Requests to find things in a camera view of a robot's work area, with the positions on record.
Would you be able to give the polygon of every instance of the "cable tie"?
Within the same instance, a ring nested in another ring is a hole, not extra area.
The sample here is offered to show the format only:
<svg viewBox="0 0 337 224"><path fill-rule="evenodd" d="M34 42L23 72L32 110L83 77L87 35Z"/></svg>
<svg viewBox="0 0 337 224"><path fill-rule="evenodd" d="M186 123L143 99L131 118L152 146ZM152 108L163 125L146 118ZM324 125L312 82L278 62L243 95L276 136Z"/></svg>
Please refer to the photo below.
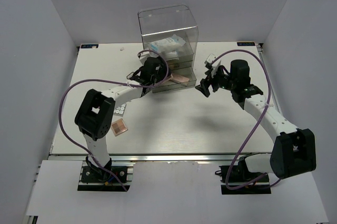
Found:
<svg viewBox="0 0 337 224"><path fill-rule="evenodd" d="M266 106L268 106L268 107L274 107L274 104L268 104L267 101L266 101L266 102L264 103L263 108L265 108Z"/></svg>

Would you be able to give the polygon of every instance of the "white plastic piece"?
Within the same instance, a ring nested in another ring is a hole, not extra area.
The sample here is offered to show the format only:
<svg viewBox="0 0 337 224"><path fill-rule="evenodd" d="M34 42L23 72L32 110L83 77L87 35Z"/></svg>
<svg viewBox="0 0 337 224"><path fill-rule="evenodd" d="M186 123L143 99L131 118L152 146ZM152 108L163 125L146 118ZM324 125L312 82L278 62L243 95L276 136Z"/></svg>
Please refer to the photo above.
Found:
<svg viewBox="0 0 337 224"><path fill-rule="evenodd" d="M139 85L136 81L129 81L129 84ZM138 99L142 96L143 88L131 87L131 86L117 86L115 88L105 90L102 92L103 96L107 98L113 98L115 107L119 107L126 102L129 102L133 99Z"/></svg>
<svg viewBox="0 0 337 224"><path fill-rule="evenodd" d="M110 161L110 156L106 147L106 138L103 137L94 141L89 135L84 134L83 136L85 138L87 148L90 152L92 152L97 162L104 167L107 162ZM89 156L89 161L93 165L97 166L91 156Z"/></svg>
<svg viewBox="0 0 337 224"><path fill-rule="evenodd" d="M244 110L253 116L256 120L261 116L266 104L264 95L253 95L244 102ZM261 121L261 126L275 142L276 137L280 133L293 133L297 131L297 126L286 120L280 113L272 106L268 107L265 116Z"/></svg>
<svg viewBox="0 0 337 224"><path fill-rule="evenodd" d="M250 172L274 173L270 166L271 154L254 154L245 159Z"/></svg>
<svg viewBox="0 0 337 224"><path fill-rule="evenodd" d="M205 61L205 64L212 63L216 59L216 56L214 54L210 54ZM220 66L221 60L217 60L214 64L212 64L212 77L216 74L217 68Z"/></svg>
<svg viewBox="0 0 337 224"><path fill-rule="evenodd" d="M94 113L98 114L98 112L99 112L100 110L99 110L99 108L92 107L91 111L93 111Z"/></svg>

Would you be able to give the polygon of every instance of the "white tabletop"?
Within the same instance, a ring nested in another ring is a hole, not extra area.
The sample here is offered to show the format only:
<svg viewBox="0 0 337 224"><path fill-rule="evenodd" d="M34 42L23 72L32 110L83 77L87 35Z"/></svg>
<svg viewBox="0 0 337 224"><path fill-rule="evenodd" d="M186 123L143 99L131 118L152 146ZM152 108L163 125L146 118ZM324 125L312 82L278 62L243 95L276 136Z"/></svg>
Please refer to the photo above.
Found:
<svg viewBox="0 0 337 224"><path fill-rule="evenodd" d="M77 191L82 161L43 161L27 215L37 224L326 222L311 173L266 195L221 195L216 164L138 162L128 192Z"/></svg>
<svg viewBox="0 0 337 224"><path fill-rule="evenodd" d="M236 42L198 43L194 62L197 84L205 77L204 61L209 54L220 55L236 48L243 47L238 47ZM244 49L258 56L256 47ZM98 48L80 49L71 83L88 78L125 82L126 76L141 66L136 56L140 50L141 43L100 44ZM252 83L267 95L267 83L259 63L246 53L236 52L223 57L222 64L229 69L234 59L248 61ZM91 82L80 84L69 93L63 121L65 130L77 142L85 145L74 118L86 92L111 87ZM112 132L107 134L109 153L235 153L256 123L233 101L229 91L219 90L206 98L195 88L149 93L127 104L123 120L127 132L117 137ZM244 152L271 152L272 147L268 134L258 128ZM70 143L58 127L52 154L81 153L85 152Z"/></svg>

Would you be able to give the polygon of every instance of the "acrylic container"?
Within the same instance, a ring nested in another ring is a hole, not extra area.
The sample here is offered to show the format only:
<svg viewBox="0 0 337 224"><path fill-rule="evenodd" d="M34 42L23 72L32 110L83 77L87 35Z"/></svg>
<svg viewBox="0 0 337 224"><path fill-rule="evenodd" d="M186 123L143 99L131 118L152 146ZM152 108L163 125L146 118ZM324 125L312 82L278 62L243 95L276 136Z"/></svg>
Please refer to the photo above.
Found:
<svg viewBox="0 0 337 224"><path fill-rule="evenodd" d="M195 19L186 5L171 5L145 9L138 12L144 49L153 49L154 42L166 38L179 37L184 45L174 49L174 59L167 60L172 73L188 79L186 82L175 83L167 81L154 88L153 93L195 86L193 73L195 51L198 41L198 27ZM168 54L160 53L164 58Z"/></svg>

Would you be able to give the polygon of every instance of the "black mounting base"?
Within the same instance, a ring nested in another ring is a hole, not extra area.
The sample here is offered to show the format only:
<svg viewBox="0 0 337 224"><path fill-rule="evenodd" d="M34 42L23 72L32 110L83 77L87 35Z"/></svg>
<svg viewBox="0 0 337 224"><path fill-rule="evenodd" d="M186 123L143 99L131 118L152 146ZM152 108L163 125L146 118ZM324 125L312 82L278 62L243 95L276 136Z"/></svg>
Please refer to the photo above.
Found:
<svg viewBox="0 0 337 224"><path fill-rule="evenodd" d="M127 182L127 166L112 166L111 171L117 175L122 183ZM80 182L82 183L78 185L78 191L124 191L115 179L105 185L106 181L97 178L95 172L89 166L83 167Z"/></svg>
<svg viewBox="0 0 337 224"><path fill-rule="evenodd" d="M221 182L225 183L225 178L229 169L229 166L220 166L221 168L221 175L222 180ZM257 178L258 176L260 176L262 173L249 173L249 177L243 178L243 176L241 175L241 172L238 171L239 167L238 166L234 166L232 169L232 173L231 176L229 178L229 184L230 183L236 183L235 186L238 186L240 183L245 183L248 182L254 178ZM221 194L222 195L234 195L234 194L271 194L271 190L270 188L265 188L268 185L265 184L259 184L259 183L269 183L269 177L268 176L264 176L263 178L261 178L257 184L253 185L253 186L247 186L247 187L243 187L241 189L238 190L229 190L227 189L225 184L221 185Z"/></svg>

